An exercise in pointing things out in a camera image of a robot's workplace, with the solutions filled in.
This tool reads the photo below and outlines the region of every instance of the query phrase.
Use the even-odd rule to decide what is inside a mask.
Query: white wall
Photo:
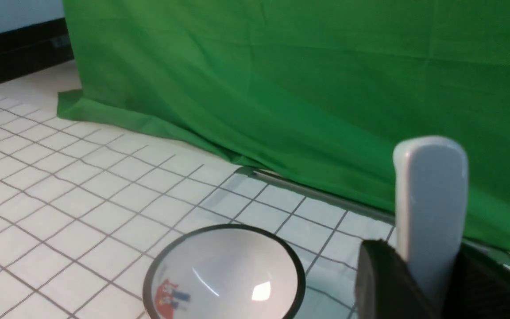
[[[0,33],[62,17],[62,0],[0,0]]]

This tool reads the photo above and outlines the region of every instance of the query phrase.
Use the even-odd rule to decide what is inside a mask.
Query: white tile floor
[[[72,70],[0,85],[13,97],[0,95],[0,319],[141,318],[152,258],[226,223],[294,248],[307,277],[297,319],[357,319],[359,245],[394,245],[392,226],[234,174],[179,142],[59,119],[55,92],[77,86]]]

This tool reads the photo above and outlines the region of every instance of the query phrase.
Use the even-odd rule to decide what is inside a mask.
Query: grout line
[[[171,158],[173,158],[174,156],[176,155],[173,155],[171,156],[170,158],[166,159],[164,162],[166,161],[169,161]],[[193,170],[189,175],[192,175],[194,174],[197,170],[199,170],[203,165],[200,165],[198,166],[195,170]],[[178,183],[174,184],[170,189],[167,190],[167,192],[169,192],[172,188],[175,188],[178,184],[180,184],[183,180],[180,180]],[[136,218],[136,216],[140,216],[141,213],[146,209],[148,208],[154,201],[156,201],[158,198],[160,198],[163,194],[160,193],[154,200],[152,200],[150,203],[148,203],[146,206],[144,206],[144,208],[142,208],[137,214],[135,214],[132,218],[130,218],[129,220],[127,220],[127,222],[123,223],[121,226],[119,226],[116,230],[113,230],[112,233],[116,232],[117,230],[121,229],[123,226],[125,226],[127,223],[129,223],[131,220],[133,220],[134,218]],[[170,230],[166,231],[166,233],[164,233],[162,237],[164,237],[166,234],[168,234]],[[109,284],[113,285],[114,284],[114,281],[117,280],[123,273],[125,273],[125,271],[127,271],[131,266],[133,266],[134,263],[136,263],[141,257],[143,257],[143,255],[145,255],[146,253],[141,253],[139,257],[137,257],[132,263],[130,263],[128,266],[126,266],[119,274],[117,274],[115,277],[112,278],[111,281],[108,282],[107,285],[105,285],[104,287],[102,287],[99,291],[97,291],[92,297],[90,297],[89,299],[87,299],[87,301],[85,303],[83,303],[76,311],[73,312],[73,315],[76,315],[76,313],[78,311],[80,311],[81,309],[83,309],[83,307],[85,307],[88,303],[90,303],[95,297],[97,297],[97,295],[99,295],[99,293],[101,293],[104,289],[106,289],[108,287]]]
[[[348,319],[352,319],[352,315],[354,314],[354,312],[356,312],[357,310],[357,303],[354,303],[354,306],[350,309],[350,314],[348,314]]]
[[[391,235],[393,234],[393,231],[395,230],[395,226],[393,226],[389,232],[389,234],[387,235],[387,239],[385,240],[386,242],[389,242],[389,238],[391,238]]]
[[[28,284],[26,281],[24,281],[23,279],[19,278],[16,274],[13,274],[11,271],[9,271],[6,267],[0,265],[0,268],[2,268],[3,271],[5,271],[6,273],[8,273],[8,275],[11,275],[13,278],[15,278],[16,280],[18,280],[20,283],[24,284],[25,286],[27,286],[28,288],[30,288],[31,290],[35,290],[35,288]],[[59,309],[61,309],[62,311],[64,311],[65,313],[67,313],[67,315],[72,315],[71,312],[69,312],[68,310],[66,310],[64,307],[62,307],[61,305],[59,305],[57,302],[55,302],[54,300],[52,300],[51,298],[47,297],[46,295],[44,294],[40,294],[42,297],[45,297],[45,299],[47,299],[48,301],[50,301],[50,303],[52,303],[53,305],[55,305],[56,307],[58,307]]]
[[[326,297],[334,300],[336,303],[339,303],[340,305],[346,307],[347,309],[351,309],[351,307],[349,307],[348,305],[346,305],[346,303],[342,302],[340,299],[337,299],[336,297],[330,295],[329,293],[325,292],[325,291],[322,291],[320,289],[317,289],[317,288],[313,288],[313,287],[310,287],[309,285],[306,286],[306,288],[310,289],[310,290],[313,290],[313,291],[316,291],[318,293],[322,293],[322,295],[325,295]]]
[[[34,121],[34,122],[35,122],[35,123],[39,123],[40,125],[44,125],[44,126],[46,126],[46,127],[49,127],[49,128],[51,128],[51,129],[55,129],[55,128],[51,127],[51,126],[48,126],[48,125],[44,124],[44,122],[42,122],[42,123],[41,123],[41,122],[38,122],[38,121]],[[94,142],[91,142],[91,141],[85,140],[85,138],[86,138],[87,136],[92,135],[93,133],[95,133],[95,132],[99,131],[99,129],[98,129],[98,130],[96,130],[96,131],[94,131],[93,133],[90,133],[90,134],[88,134],[88,135],[84,136],[84,137],[78,137],[78,136],[76,136],[76,135],[72,135],[72,134],[70,134],[70,133],[63,132],[63,130],[68,129],[69,127],[72,127],[73,125],[76,125],[77,123],[73,123],[72,125],[69,125],[68,127],[64,127],[63,129],[60,129],[60,130],[59,130],[59,132],[62,132],[62,133],[64,133],[64,134],[67,134],[67,135],[70,135],[70,136],[76,137],[77,139],[79,139],[79,140],[83,140],[83,141],[86,141],[86,142],[88,142],[88,143],[96,144],[96,143],[94,143]],[[107,145],[107,144],[109,144],[109,143],[106,143],[105,145],[103,145],[103,147],[106,147],[107,149],[109,149],[109,150],[110,150],[110,151],[112,151],[112,152],[117,152],[117,153],[120,153],[120,154],[127,155],[127,154],[125,154],[125,153],[122,153],[122,152],[120,152],[120,151],[116,151],[115,149],[110,148],[110,147]],[[42,145],[42,144],[39,144],[39,145],[41,145],[41,146],[43,146],[43,147],[45,147],[45,148],[48,148],[48,149],[50,149],[50,150],[54,151],[54,149],[51,149],[51,148],[49,148],[49,147],[46,147],[45,145]],[[58,152],[58,153],[60,153],[60,154],[63,154],[63,155],[69,156],[69,155],[64,154],[64,153],[61,153],[61,152],[59,152],[59,151],[54,151],[54,152]],[[79,158],[79,160],[80,160],[81,162],[83,162],[83,163],[84,163],[84,164],[86,164],[86,165],[90,165],[90,166],[93,166],[93,167],[96,167],[96,168],[101,169],[101,167],[99,167],[99,166],[96,166],[96,165],[90,164],[90,163],[88,163],[88,162],[85,162],[85,160],[83,160],[83,157]],[[132,156],[132,155],[131,155],[131,157],[132,157],[132,158],[134,158],[134,159],[136,159],[136,160],[138,160],[138,161],[140,161],[140,162],[143,162],[143,163],[145,163],[145,164],[150,165],[149,163],[147,163],[146,161],[143,161],[143,160],[142,160],[142,159],[140,159],[140,158],[136,158],[136,157],[134,157],[134,156]],[[206,183],[206,182],[202,182],[201,180],[196,180],[196,179],[194,179],[194,178],[190,178],[190,175],[188,175],[188,176],[184,176],[184,175],[181,175],[181,174],[179,174],[179,173],[176,173],[176,172],[173,172],[173,171],[170,171],[170,170],[164,169],[163,167],[160,167],[160,166],[159,166],[159,167],[157,167],[157,168],[158,168],[158,169],[161,169],[161,170],[164,170],[164,171],[167,171],[167,172],[170,172],[170,173],[172,173],[172,174],[176,174],[176,175],[178,175],[178,176],[180,176],[180,177],[188,178],[188,179],[190,179],[190,180],[194,180],[194,181],[196,181],[196,182],[198,182],[198,183],[202,183],[202,184],[206,184],[206,185],[209,185],[209,186],[214,187],[214,185],[212,185],[212,184],[209,184],[209,183]],[[111,173],[111,174],[113,174],[113,175],[115,175],[115,176],[118,176],[118,177],[120,177],[120,178],[123,178],[124,180],[127,180],[127,181],[129,181],[129,182],[133,182],[132,180],[129,180],[129,179],[127,179],[127,178],[123,177],[123,176],[120,176],[120,175],[118,175],[118,174],[114,173],[114,172],[111,172],[111,171],[110,171],[110,173]],[[141,184],[139,184],[139,185],[140,185],[140,186],[143,186],[144,188],[147,188],[147,189],[149,189],[149,190],[152,190],[152,191],[157,192],[156,190],[154,190],[154,189],[152,189],[152,188],[149,188],[149,187],[147,187],[147,186],[144,186],[144,185],[141,185]],[[233,193],[233,194],[236,194],[236,195],[238,195],[238,196],[241,196],[241,197],[243,197],[243,198],[247,198],[247,199],[249,199],[249,200],[251,200],[251,201],[258,202],[259,204],[263,204],[263,205],[266,205],[266,206],[271,206],[271,205],[269,205],[269,204],[266,204],[265,202],[259,202],[259,201],[257,201],[257,200],[255,199],[255,198],[257,198],[257,196],[259,196],[259,194],[260,194],[260,193],[259,193],[259,194],[257,194],[257,196],[255,196],[255,198],[249,198],[249,197],[247,197],[247,196],[245,196],[245,195],[243,195],[243,194],[238,194],[238,193],[235,193],[235,192],[233,192],[233,191],[231,191],[231,190],[227,190],[227,189],[225,189],[225,188],[221,188],[221,185],[222,185],[222,183],[221,183],[219,186],[216,186],[216,187],[217,187],[217,188],[220,188],[220,189],[222,189],[222,190],[225,190],[225,191],[229,191],[229,192],[231,192],[231,193]],[[281,210],[281,211],[283,211],[283,212],[285,212],[285,213],[287,213],[287,214],[292,214],[292,213],[293,213],[293,212],[289,212],[289,211],[287,211],[287,210],[284,210],[284,209],[282,209],[282,208],[278,208],[278,207],[274,207],[274,206],[271,206],[271,207],[273,207],[273,208],[275,208],[275,209],[278,209],[278,210]],[[322,226],[322,227],[326,227],[326,228],[328,228],[328,229],[332,230],[332,228],[330,228],[329,226],[325,226],[325,225],[323,225],[323,224],[320,224],[319,222],[315,222],[314,220],[310,220],[309,218],[305,218],[305,217],[303,217],[303,216],[298,216],[298,215],[297,215],[297,217],[300,217],[300,218],[302,218],[302,219],[304,219],[304,220],[307,220],[308,222],[312,222],[312,223],[314,223],[314,224],[316,224],[316,225],[319,225],[319,226]],[[360,237],[360,236],[356,236],[356,235],[354,235],[354,234],[349,234],[349,233],[343,232],[343,231],[341,231],[341,230],[339,230],[338,232],[341,232],[342,234],[346,234],[346,235],[348,235],[348,236],[352,236],[352,237],[356,237],[356,238],[360,238],[360,239],[364,240],[364,238],[362,238],[362,237]]]
[[[283,226],[285,226],[285,224],[289,221],[289,219],[292,217],[292,215],[294,215],[294,212],[296,212],[296,210],[298,210],[300,205],[302,205],[302,202],[304,202],[304,200],[306,200],[306,196],[304,196],[304,198],[302,198],[302,200],[296,205],[294,210],[292,210],[292,212],[289,213],[289,216],[281,223],[281,226],[279,226],[279,228],[277,228],[277,230],[274,232],[275,235],[278,234],[278,232],[281,230],[281,228],[283,228]]]
[[[194,170],[193,172],[191,172],[189,175],[194,174],[194,172],[196,172],[197,170],[199,170],[201,167],[202,167],[202,166],[198,167],[196,170]],[[227,180],[229,180],[229,178],[231,178],[231,176],[233,176],[233,173],[229,174],[229,176],[227,176],[227,178],[225,178],[225,180],[223,180],[223,182],[221,182],[220,184],[223,184],[223,183],[227,182]],[[170,190],[172,190],[172,188],[176,187],[176,185],[178,185],[180,182],[176,183],[176,184],[175,184],[175,185],[173,185],[171,188],[169,188],[169,190],[167,190],[167,191],[166,191],[166,193],[168,193]],[[181,200],[181,199],[178,199],[178,198],[172,197],[172,196],[170,196],[170,195],[168,195],[168,194],[165,194],[165,196],[168,196],[168,197],[171,197],[171,198],[174,198],[174,199],[181,200],[181,201],[183,201],[183,202],[185,202],[185,203],[187,203],[187,204],[192,205],[193,207],[192,207],[192,208],[190,208],[190,210],[188,210],[188,212],[186,212],[186,213],[185,213],[185,214],[184,214],[184,215],[183,215],[180,219],[178,219],[178,220],[174,223],[174,226],[172,226],[168,232],[166,232],[164,235],[162,235],[162,236],[161,236],[161,238],[159,238],[156,242],[154,242],[154,244],[153,244],[151,247],[149,247],[149,248],[147,249],[147,252],[148,252],[150,249],[152,249],[152,248],[153,248],[156,244],[158,244],[158,242],[160,242],[160,241],[161,241],[161,240],[162,240],[162,239],[163,239],[163,238],[164,238],[164,237],[165,237],[165,236],[166,236],[166,235],[167,235],[167,234],[168,234],[171,230],[174,230],[174,231],[176,231],[176,232],[179,232],[180,234],[184,234],[183,232],[180,232],[180,231],[176,230],[176,228],[175,228],[175,227],[176,227],[176,225],[178,225],[178,223],[180,223],[182,220],[184,220],[184,218],[186,218],[186,216],[188,216],[188,214],[190,214],[190,212],[192,212],[192,211],[193,211],[194,209],[196,209],[196,208],[202,208],[203,210],[207,210],[208,212],[211,212],[211,213],[217,214],[217,215],[219,215],[219,216],[222,216],[222,217],[224,217],[224,218],[226,218],[226,219],[229,219],[227,216],[224,216],[224,215],[222,215],[222,214],[218,214],[218,213],[216,213],[216,212],[213,212],[212,210],[208,210],[208,209],[203,208],[202,206],[200,206],[200,204],[202,204],[202,202],[204,202],[204,201],[205,201],[208,197],[210,197],[212,194],[214,194],[214,192],[215,192],[217,189],[218,189],[218,188],[214,188],[214,190],[212,190],[211,192],[209,192],[209,193],[208,193],[208,195],[206,195],[206,196],[205,196],[202,200],[200,200],[200,201],[198,202],[198,204],[192,204],[191,202],[187,202],[187,201],[184,201],[184,200]]]
[[[318,252],[318,254],[316,255],[316,257],[314,257],[314,260],[312,261],[312,263],[310,263],[310,266],[308,266],[308,269],[306,269],[306,272],[305,272],[305,275],[308,276],[308,274],[310,273],[310,270],[312,270],[312,267],[314,266],[314,264],[316,263],[316,261],[318,260],[318,258],[320,258],[322,256],[322,252],[324,251],[324,249],[326,248],[326,246],[328,246],[328,243],[330,242],[330,240],[332,239],[332,237],[334,236],[334,234],[336,233],[336,230],[338,229],[338,227],[340,226],[340,224],[342,224],[342,220],[344,220],[344,218],[346,218],[346,215],[348,214],[348,210],[346,210],[344,212],[344,215],[342,216],[342,218],[340,218],[340,220],[338,221],[338,224],[336,224],[336,228],[334,228],[334,231],[331,232],[330,236],[328,237],[328,239],[326,240],[326,242],[322,245],[322,248],[320,248],[320,251]]]
[[[246,210],[247,207],[249,207],[249,205],[251,205],[252,202],[255,201],[255,198],[257,198],[257,196],[259,196],[261,193],[263,193],[263,190],[265,190],[265,188],[267,188],[269,184],[265,184],[265,186],[263,186],[263,188],[261,188],[261,190],[257,193],[257,195],[255,195],[253,198],[249,198],[249,202],[247,203],[247,205],[245,205],[243,208],[241,208],[241,210],[239,210],[239,212],[233,216],[233,218],[231,218],[231,220],[229,221],[229,224],[231,224],[232,222],[238,222],[236,219],[241,215],[241,213],[243,212],[243,210]]]
[[[40,183],[40,182],[42,182],[43,180],[46,180],[46,179],[47,179],[47,178],[49,178],[49,177],[50,177],[50,176],[47,176],[46,178],[43,178],[42,180],[38,181],[37,183]],[[22,193],[22,192],[23,192],[23,190],[20,190],[20,192],[18,192],[17,194],[15,194],[15,195],[11,196],[10,198],[8,198],[8,199],[4,200],[3,202],[1,202],[1,203],[0,203],[0,206],[2,206],[3,204],[5,204],[6,202],[9,202],[10,200],[12,200],[13,198],[15,198],[18,194],[20,194],[20,193]],[[68,192],[66,192],[66,193],[64,193],[64,194],[59,195],[57,198],[53,198],[53,199],[52,199],[51,201],[49,201],[49,202],[52,202],[53,200],[56,200],[56,199],[58,199],[58,198],[61,198],[62,196],[64,196],[65,194],[67,194],[67,193],[69,193],[69,192],[71,192],[71,190],[69,190]],[[26,219],[26,218],[30,217],[32,214],[34,214],[34,213],[38,212],[39,210],[41,210],[42,208],[44,208],[45,206],[47,206],[47,205],[48,205],[46,202],[44,202],[44,201],[42,201],[42,200],[41,200],[41,202],[45,203],[46,205],[44,205],[44,206],[41,206],[41,207],[37,208],[36,210],[34,210],[33,212],[31,212],[30,214],[27,214],[27,216],[24,216],[23,218],[20,218],[19,220],[15,221],[14,223],[15,223],[15,224],[17,224],[17,223],[21,222],[22,220],[24,220],[24,219]],[[11,224],[11,225],[7,226],[6,228],[2,229],[2,230],[0,231],[0,234],[1,234],[2,232],[4,232],[4,231],[8,230],[8,229],[9,229],[9,228],[11,228],[12,226],[13,226],[13,225]]]
[[[35,122],[35,123],[39,123],[40,125],[44,125],[44,126],[46,126],[46,127],[49,127],[49,128],[51,128],[51,129],[55,129],[55,128],[51,127],[51,126],[48,126],[48,125],[44,124],[44,122],[38,122],[38,121],[34,121],[34,122]],[[78,138],[78,139],[81,139],[81,140],[83,140],[83,141],[87,141],[87,142],[89,142],[89,143],[94,143],[94,142],[91,142],[91,141],[85,140],[85,138],[86,138],[87,136],[91,135],[91,134],[86,135],[85,137],[80,138],[80,137],[78,137],[78,136],[76,136],[76,135],[72,135],[72,134],[70,134],[70,133],[68,133],[68,132],[63,132],[63,130],[64,130],[64,129],[67,129],[67,128],[69,128],[69,127],[71,127],[71,126],[75,125],[75,124],[77,124],[77,123],[73,123],[72,125],[69,125],[68,127],[65,127],[65,128],[63,128],[63,129],[61,129],[61,130],[59,130],[59,131],[60,131],[60,132],[62,132],[62,133],[64,133],[64,134],[71,135],[71,136],[73,136],[73,137],[76,137],[76,138]],[[117,152],[117,153],[121,153],[121,154],[123,154],[123,153],[122,153],[122,152],[120,152],[120,151],[116,151],[115,149],[112,149],[112,148],[108,147],[108,146],[107,146],[107,144],[106,144],[106,145],[104,145],[104,146],[105,146],[107,149],[109,149],[110,151],[113,151],[113,152]],[[136,158],[136,157],[133,157],[133,156],[131,156],[131,157],[132,157],[132,158],[134,158],[134,159],[136,159],[136,160],[138,160],[138,161],[140,161],[140,162],[143,162],[143,163],[145,163],[145,164],[150,165],[149,163],[147,163],[146,161],[144,161],[144,160],[142,160],[142,159],[140,159],[140,158]],[[94,167],[98,167],[98,168],[100,168],[99,166],[95,166],[95,165],[92,165],[92,164],[90,164],[90,163],[85,162],[82,158],[80,158],[80,160],[81,160],[81,162],[85,163],[86,165],[91,165],[91,166],[94,166]],[[212,184],[209,184],[209,183],[206,183],[206,182],[202,182],[201,180],[196,180],[196,179],[194,179],[194,178],[191,178],[191,177],[190,177],[190,175],[188,175],[188,176],[184,176],[184,175],[181,175],[181,174],[179,174],[179,173],[176,173],[176,172],[173,172],[173,171],[170,171],[170,170],[164,169],[163,167],[157,167],[157,168],[158,168],[158,169],[161,169],[161,170],[164,170],[164,171],[167,171],[167,172],[170,172],[170,173],[172,173],[172,174],[176,174],[176,175],[178,175],[178,176],[180,176],[180,177],[183,177],[183,178],[189,178],[190,180],[194,180],[194,181],[199,182],[199,183],[202,183],[202,184],[206,184],[206,185],[209,185],[209,186],[212,186],[212,187],[214,186],[214,185],[212,185]],[[123,176],[117,175],[117,174],[115,174],[115,173],[113,173],[113,172],[111,172],[111,173],[112,173],[113,175],[116,175],[116,176],[120,177],[120,178],[123,178],[123,179],[125,179],[125,180],[128,180],[127,178],[125,178],[125,177],[123,177]],[[233,194],[236,194],[236,195],[241,196],[241,197],[243,197],[243,198],[247,198],[247,199],[249,199],[249,200],[253,200],[253,201],[255,201],[255,202],[259,202],[259,201],[257,201],[256,199],[249,198],[249,197],[247,197],[247,196],[245,196],[245,195],[243,195],[243,194],[235,193],[235,192],[233,192],[232,190],[226,190],[226,191],[232,192]],[[259,204],[263,204],[263,205],[271,206],[271,205],[266,204],[266,203],[264,203],[264,202],[259,202]],[[292,212],[289,212],[289,211],[287,211],[287,210],[283,210],[282,208],[278,208],[278,207],[274,207],[274,206],[271,206],[271,207],[276,208],[276,209],[278,209],[278,210],[281,210],[281,211],[283,211],[283,212],[286,212],[287,214],[292,214]],[[330,227],[328,227],[328,226],[325,226],[325,225],[323,225],[323,224],[320,224],[320,223],[318,223],[318,222],[315,222],[314,220],[310,220],[310,219],[305,218],[305,217],[303,217],[303,216],[299,216],[299,217],[300,217],[300,218],[302,218],[302,219],[304,219],[304,220],[307,220],[308,222],[313,222],[314,224],[317,224],[317,225],[320,225],[320,226],[323,226],[323,227],[326,227],[326,228],[329,228],[330,230],[332,230],[332,228],[330,228]],[[359,236],[356,236],[356,235],[353,235],[353,234],[348,234],[348,233],[345,233],[345,232],[342,232],[342,233],[344,233],[344,234],[346,234],[346,235],[348,235],[348,236],[352,236],[352,237],[360,238]]]
[[[52,206],[51,204],[48,204],[47,202],[44,202],[44,201],[42,201],[42,200],[40,200],[40,201],[41,201],[41,202],[43,202],[44,204],[46,204],[45,206]],[[67,216],[70,216],[70,215],[69,215],[69,214],[67,214],[66,212],[63,212],[62,210],[59,210],[59,211],[61,211],[63,214],[66,214]],[[56,235],[57,233],[61,232],[64,228],[68,227],[68,226],[69,226],[70,224],[72,224],[73,222],[76,222],[76,220],[77,220],[78,218],[74,218],[71,222],[69,222],[68,224],[66,224],[65,226],[63,226],[60,230],[57,230],[57,232],[56,232],[55,234],[53,234],[53,236],[50,236],[50,237],[49,237],[49,238],[47,238],[46,240],[41,240],[41,239],[40,239],[40,238],[38,238],[37,236],[35,236],[35,235],[31,234],[29,231],[25,230],[25,229],[24,229],[24,228],[22,228],[21,226],[18,226],[18,225],[16,224],[16,222],[12,222],[12,221],[10,221],[10,220],[7,220],[6,218],[3,218],[2,216],[0,216],[0,218],[1,218],[1,219],[3,219],[3,220],[6,220],[7,222],[9,222],[9,223],[10,223],[10,226],[8,226],[7,228],[10,228],[10,227],[12,227],[12,226],[16,226],[16,227],[17,227],[17,228],[19,228],[20,230],[22,230],[22,231],[26,232],[27,234],[31,235],[32,237],[36,238],[36,240],[38,240],[40,243],[45,244],[46,246],[48,246],[51,250],[54,250],[55,252],[57,252],[57,253],[59,253],[59,254],[61,254],[61,255],[65,256],[67,259],[70,259],[70,260],[75,261],[73,258],[71,258],[71,257],[69,257],[69,256],[67,256],[67,255],[65,255],[64,253],[62,253],[62,252],[58,251],[57,249],[53,248],[51,245],[47,244],[47,243],[46,243],[46,240],[48,240],[49,238],[53,237],[53,236],[54,236],[54,235]],[[98,274],[97,272],[95,272],[95,271],[91,270],[89,267],[86,267],[85,265],[83,265],[83,264],[81,264],[81,263],[78,263],[78,264],[79,264],[81,267],[86,268],[87,270],[91,271],[93,274],[97,275],[97,276],[98,276],[98,277],[100,277],[101,279],[104,279],[104,280],[106,280],[106,281],[108,280],[107,278],[105,278],[105,277],[101,276],[101,275],[100,275],[100,274]],[[122,291],[125,291],[125,292],[129,293],[130,295],[133,295],[133,293],[130,293],[129,291],[126,291],[126,289],[125,289],[125,288],[120,287],[120,286],[118,286],[117,284],[114,284],[114,285],[115,285],[117,288],[121,289]]]

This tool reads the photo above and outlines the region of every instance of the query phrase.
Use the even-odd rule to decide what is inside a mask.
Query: green cloth
[[[58,114],[183,140],[385,210],[401,140],[470,159],[465,236],[510,251],[510,1],[64,2]]]

